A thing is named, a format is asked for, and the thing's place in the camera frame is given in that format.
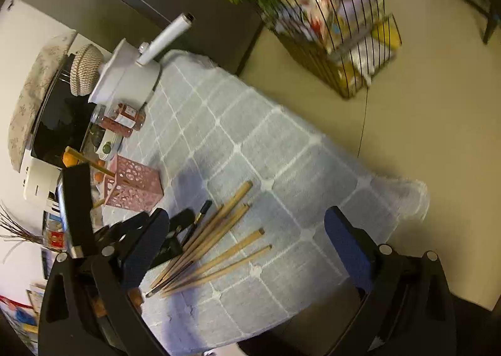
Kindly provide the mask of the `wooden chopstick gold tip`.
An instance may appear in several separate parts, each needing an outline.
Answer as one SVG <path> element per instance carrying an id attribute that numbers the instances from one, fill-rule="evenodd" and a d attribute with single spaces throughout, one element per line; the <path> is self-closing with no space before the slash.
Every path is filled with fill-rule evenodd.
<path id="1" fill-rule="evenodd" d="M 107 168 L 105 168 L 105 166 L 99 165 L 98 163 L 86 158 L 83 154 L 79 153 L 78 151 L 76 151 L 74 148 L 72 148 L 70 146 L 67 146 L 65 148 L 65 152 L 67 154 L 73 156 L 77 160 L 89 164 L 91 167 L 95 168 L 99 172 L 102 172 L 103 174 L 106 174 L 112 178 L 114 178 L 116 176 L 115 172 L 108 170 Z"/>

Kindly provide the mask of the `black chopstick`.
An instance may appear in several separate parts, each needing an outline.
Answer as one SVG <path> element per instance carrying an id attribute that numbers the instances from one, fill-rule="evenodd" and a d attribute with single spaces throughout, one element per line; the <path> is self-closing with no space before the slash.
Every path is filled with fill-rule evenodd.
<path id="1" fill-rule="evenodd" d="M 199 223 L 204 219 L 206 213 L 211 208 L 211 205 L 212 205 L 211 199 L 207 199 L 205 201 L 205 203 L 203 204 L 202 208 L 200 209 L 198 215 L 195 216 L 194 222 L 189 226 L 186 235 L 184 236 L 183 240 L 181 241 L 182 248 L 187 247 L 189 240 L 191 239 L 192 235 L 196 231 Z"/>

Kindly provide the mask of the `orange fruit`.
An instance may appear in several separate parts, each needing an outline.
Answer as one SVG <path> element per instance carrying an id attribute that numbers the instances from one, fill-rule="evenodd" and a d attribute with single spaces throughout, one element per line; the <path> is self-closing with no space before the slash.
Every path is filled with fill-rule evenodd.
<path id="1" fill-rule="evenodd" d="M 63 164 L 66 168 L 70 168 L 79 164 L 79 160 L 69 152 L 64 152 L 62 157 Z"/>

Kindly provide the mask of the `pink perforated utensil basket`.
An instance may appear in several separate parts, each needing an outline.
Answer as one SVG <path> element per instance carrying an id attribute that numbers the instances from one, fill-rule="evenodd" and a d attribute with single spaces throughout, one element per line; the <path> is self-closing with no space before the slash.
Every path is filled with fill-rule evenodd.
<path id="1" fill-rule="evenodd" d="M 105 205 L 134 212 L 149 212 L 164 196 L 158 170 L 116 155 L 104 177 Z"/>

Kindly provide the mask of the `white bowl with squash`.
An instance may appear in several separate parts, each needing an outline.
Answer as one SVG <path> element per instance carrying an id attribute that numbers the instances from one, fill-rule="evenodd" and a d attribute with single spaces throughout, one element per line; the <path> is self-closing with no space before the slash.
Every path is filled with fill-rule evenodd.
<path id="1" fill-rule="evenodd" d="M 104 161 L 112 160 L 120 148 L 123 137 L 96 124 L 92 124 L 89 131 L 91 143 L 99 158 Z"/>

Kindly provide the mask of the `dried twig bundle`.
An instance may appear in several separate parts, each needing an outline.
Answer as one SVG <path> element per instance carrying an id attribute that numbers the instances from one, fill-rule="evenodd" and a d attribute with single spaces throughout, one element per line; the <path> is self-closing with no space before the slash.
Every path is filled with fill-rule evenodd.
<path id="1" fill-rule="evenodd" d="M 43 237 L 25 228 L 1 203 L 1 238 L 8 241 L 31 242 L 43 246 Z"/>

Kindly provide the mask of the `black microwave oven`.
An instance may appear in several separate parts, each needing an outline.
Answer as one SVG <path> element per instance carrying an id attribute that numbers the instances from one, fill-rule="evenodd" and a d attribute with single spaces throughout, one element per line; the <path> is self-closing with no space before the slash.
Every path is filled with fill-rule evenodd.
<path id="1" fill-rule="evenodd" d="M 33 125 L 31 156 L 62 169 L 65 148 L 80 150 L 96 104 L 70 90 L 70 68 L 75 55 L 67 56 L 54 75 Z"/>

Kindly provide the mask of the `red spice jar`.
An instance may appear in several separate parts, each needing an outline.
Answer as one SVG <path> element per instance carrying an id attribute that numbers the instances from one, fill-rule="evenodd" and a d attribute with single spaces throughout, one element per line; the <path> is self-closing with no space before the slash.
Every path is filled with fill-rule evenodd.
<path id="1" fill-rule="evenodd" d="M 115 103 L 111 107 L 99 105 L 96 124 L 121 137 L 131 137 L 134 131 L 140 131 L 146 119 L 143 109 L 135 109 L 129 104 Z"/>

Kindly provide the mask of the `floral cloth on microwave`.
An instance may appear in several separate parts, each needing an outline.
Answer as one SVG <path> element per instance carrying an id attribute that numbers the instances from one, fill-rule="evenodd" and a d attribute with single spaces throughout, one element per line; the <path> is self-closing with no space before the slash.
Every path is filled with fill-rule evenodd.
<path id="1" fill-rule="evenodd" d="M 8 128 L 8 156 L 20 172 L 31 129 L 49 86 L 76 37 L 69 30 L 49 40 L 40 50 L 20 91 Z"/>

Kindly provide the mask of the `woven beige basket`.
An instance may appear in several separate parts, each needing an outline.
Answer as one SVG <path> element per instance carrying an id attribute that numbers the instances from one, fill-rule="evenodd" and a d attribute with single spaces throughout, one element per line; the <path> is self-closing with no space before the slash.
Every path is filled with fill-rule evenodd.
<path id="1" fill-rule="evenodd" d="M 105 57 L 101 51 L 89 43 L 76 54 L 70 68 L 70 91 L 79 97 L 89 95 L 99 80 L 99 69 Z"/>

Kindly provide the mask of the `white electric cooking pot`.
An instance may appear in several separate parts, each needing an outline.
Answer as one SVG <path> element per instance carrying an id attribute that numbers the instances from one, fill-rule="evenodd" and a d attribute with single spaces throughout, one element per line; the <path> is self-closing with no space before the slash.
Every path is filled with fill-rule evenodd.
<path id="1" fill-rule="evenodd" d="M 182 13 L 150 43 L 132 46 L 122 39 L 111 58 L 100 69 L 99 80 L 88 101 L 111 108 L 125 103 L 141 108 L 152 93 L 160 76 L 161 66 L 155 58 L 192 26 L 194 17 Z"/>

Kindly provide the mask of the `grey checkered tablecloth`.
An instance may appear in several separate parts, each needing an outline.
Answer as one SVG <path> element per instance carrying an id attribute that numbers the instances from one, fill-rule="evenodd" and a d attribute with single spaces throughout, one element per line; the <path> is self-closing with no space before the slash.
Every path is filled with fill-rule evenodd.
<path id="1" fill-rule="evenodd" d="M 254 337 L 338 294 L 348 276 L 324 229 L 329 207 L 378 243 L 428 211 L 425 183 L 375 175 L 205 56 L 169 52 L 146 111 L 142 130 L 121 151 L 161 173 L 168 213 L 199 210 L 207 200 L 219 208 L 252 184 L 248 212 L 203 261 L 264 230 L 235 255 L 237 270 L 146 301 L 143 318 L 170 354 Z"/>

